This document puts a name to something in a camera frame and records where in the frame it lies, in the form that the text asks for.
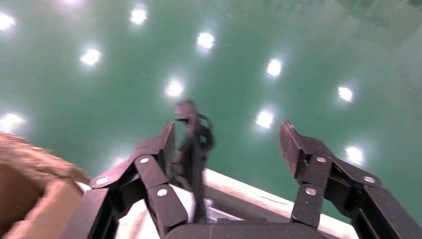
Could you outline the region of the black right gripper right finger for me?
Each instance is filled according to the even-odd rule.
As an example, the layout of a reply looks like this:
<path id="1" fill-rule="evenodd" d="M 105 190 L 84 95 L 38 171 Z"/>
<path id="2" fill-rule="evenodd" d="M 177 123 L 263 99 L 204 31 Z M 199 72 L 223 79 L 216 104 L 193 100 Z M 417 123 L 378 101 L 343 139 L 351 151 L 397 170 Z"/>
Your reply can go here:
<path id="1" fill-rule="evenodd" d="M 330 201 L 360 239 L 419 239 L 422 229 L 375 175 L 337 158 L 319 139 L 290 122 L 280 126 L 281 154 L 298 190 L 290 221 L 316 230 L 324 200 Z"/>

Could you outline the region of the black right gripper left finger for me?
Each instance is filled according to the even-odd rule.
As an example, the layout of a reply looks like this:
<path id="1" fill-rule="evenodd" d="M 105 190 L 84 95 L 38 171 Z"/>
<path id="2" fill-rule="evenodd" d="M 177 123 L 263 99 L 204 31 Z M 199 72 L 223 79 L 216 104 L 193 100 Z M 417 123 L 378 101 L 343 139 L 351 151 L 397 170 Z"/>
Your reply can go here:
<path id="1" fill-rule="evenodd" d="M 111 239 L 118 221 L 131 206 L 145 200 L 159 238 L 188 222 L 188 214 L 165 171 L 175 156 L 174 122 L 166 122 L 161 134 L 142 140 L 130 157 L 91 179 L 63 232 L 64 239 Z"/>

